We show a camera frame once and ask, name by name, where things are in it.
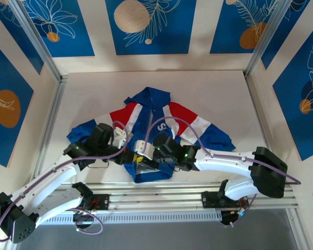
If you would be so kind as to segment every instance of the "jacket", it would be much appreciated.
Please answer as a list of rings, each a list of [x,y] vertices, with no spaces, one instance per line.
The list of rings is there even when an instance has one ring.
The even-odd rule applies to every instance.
[[[97,124],[102,122],[111,125],[113,121],[117,120],[125,124],[127,130],[133,133],[133,137],[127,145],[133,150],[137,140],[145,139],[150,124],[161,117],[175,116],[184,119],[196,130],[206,148],[220,151],[235,149],[230,137],[215,125],[180,104],[171,102],[169,92],[147,87],[134,97],[128,97],[124,103],[126,106],[123,109],[97,117],[73,128],[67,138],[70,142],[76,142],[81,137],[90,135]],[[173,119],[160,121],[151,130],[149,142],[152,143],[153,139],[160,133],[166,133],[177,143],[184,139],[191,144],[199,145],[193,132],[181,121]],[[160,164],[158,170],[147,170],[137,166],[135,162],[125,164],[124,167],[136,183],[169,179],[172,177],[174,169],[174,165]]]

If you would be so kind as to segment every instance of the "purple cable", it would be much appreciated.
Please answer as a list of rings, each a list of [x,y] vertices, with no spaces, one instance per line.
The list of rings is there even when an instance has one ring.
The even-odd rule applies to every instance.
[[[83,234],[87,234],[87,235],[98,235],[100,233],[102,233],[103,231],[103,223],[102,221],[94,214],[92,214],[91,212],[87,211],[87,210],[84,210],[82,208],[71,208],[67,211],[77,211],[77,212],[83,212],[83,213],[86,213],[88,215],[90,215],[91,217],[93,217],[95,220],[97,220],[99,222],[99,224],[101,225],[101,229],[96,232],[96,233],[90,233],[90,232],[86,232],[85,230],[80,230],[76,224],[74,224],[74,226],[76,227],[77,230],[79,230],[79,232],[83,233]]]
[[[212,158],[215,158],[215,157],[218,157],[220,159],[236,159],[236,160],[242,160],[242,157],[241,156],[233,156],[233,155],[218,155],[218,154],[214,154],[213,156],[210,154],[210,152],[204,147],[202,141],[200,140],[197,132],[194,130],[194,128],[189,124],[187,123],[185,120],[181,119],[181,118],[178,118],[178,117],[174,117],[174,116],[166,116],[166,117],[161,117],[159,118],[158,120],[156,120],[147,130],[147,133],[146,133],[146,137],[145,137],[145,142],[144,143],[144,148],[142,150],[142,152],[145,152],[146,150],[146,146],[147,146],[147,142],[148,142],[148,138],[150,136],[150,133],[151,133],[151,130],[152,128],[160,121],[162,120],[165,120],[165,119],[174,119],[174,120],[179,120],[181,122],[184,122],[191,130],[192,132],[194,133],[194,135],[196,136],[201,148],[204,150],[205,153],[207,153],[208,155],[210,155]],[[269,164],[266,164],[265,162],[262,162],[262,161],[259,161],[259,160],[255,160],[255,159],[248,159],[246,158],[247,161],[250,161],[252,163],[257,163],[257,164],[260,164],[266,168],[269,168],[285,177],[288,177],[290,178],[291,180],[293,180],[294,182],[286,182],[286,184],[296,184],[296,185],[300,185],[301,182],[299,180],[297,180],[296,178],[292,177],[291,175],[287,174],[287,173],[284,173],[283,171],[269,165]]]
[[[23,193],[22,193],[22,196],[18,196],[9,206],[8,208],[4,211],[4,213],[2,214],[2,216],[0,217],[0,227],[2,225],[2,222],[4,221],[4,219],[6,218],[7,214],[10,212],[10,210],[12,209],[12,207],[18,203],[23,196],[25,196],[27,193],[29,193],[35,186],[37,186],[40,182],[42,182],[45,178],[47,178],[49,175],[51,175],[53,172],[56,172],[59,168],[63,167],[63,166],[66,166],[67,164],[70,164],[70,163],[73,163],[74,161],[78,161],[78,160],[104,160],[104,159],[109,159],[109,158],[113,158],[117,155],[119,155],[121,152],[124,151],[124,149],[126,148],[127,144],[128,144],[128,131],[125,127],[125,125],[123,123],[121,123],[120,121],[114,121],[113,122],[113,127],[115,126],[115,124],[119,124],[123,127],[125,133],[126,133],[126,141],[123,145],[123,147],[115,154],[112,154],[112,155],[107,155],[107,156],[99,156],[99,157],[96,157],[96,156],[85,156],[85,157],[78,157],[78,158],[74,158],[74,159],[71,159],[71,160],[68,160],[64,163],[61,163],[59,164],[58,166],[56,166],[53,169],[51,169],[49,172],[47,172],[45,175],[43,175],[40,179],[38,179],[37,181],[35,181],[34,184],[30,185],[30,187],[28,187]],[[8,241],[9,238],[6,238],[4,240],[1,240],[0,239],[0,243],[3,243],[3,242],[6,242]]]

